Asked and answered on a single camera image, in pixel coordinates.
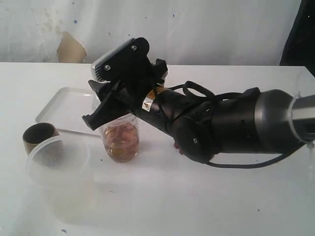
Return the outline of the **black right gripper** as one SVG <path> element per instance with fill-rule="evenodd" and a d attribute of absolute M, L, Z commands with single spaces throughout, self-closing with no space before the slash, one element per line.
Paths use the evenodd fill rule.
<path fill-rule="evenodd" d="M 100 104 L 90 115 L 82 116 L 85 124 L 96 130 L 115 119 L 131 113 L 146 116 L 142 108 L 148 93 L 164 83 L 167 75 L 166 61 L 147 58 L 150 46 L 143 38 L 131 38 L 91 65 L 94 80 L 88 83 Z"/>

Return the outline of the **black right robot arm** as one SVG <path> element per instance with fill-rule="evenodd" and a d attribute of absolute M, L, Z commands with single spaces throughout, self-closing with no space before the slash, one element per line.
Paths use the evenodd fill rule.
<path fill-rule="evenodd" d="M 100 105 L 83 116 L 91 130 L 133 114 L 171 136 L 189 159 L 217 168 L 262 168 L 314 146 L 313 95 L 214 94 L 191 81 L 166 88 L 166 62 L 150 62 L 149 48 L 145 38 L 132 38 L 92 64 L 89 85 Z"/>

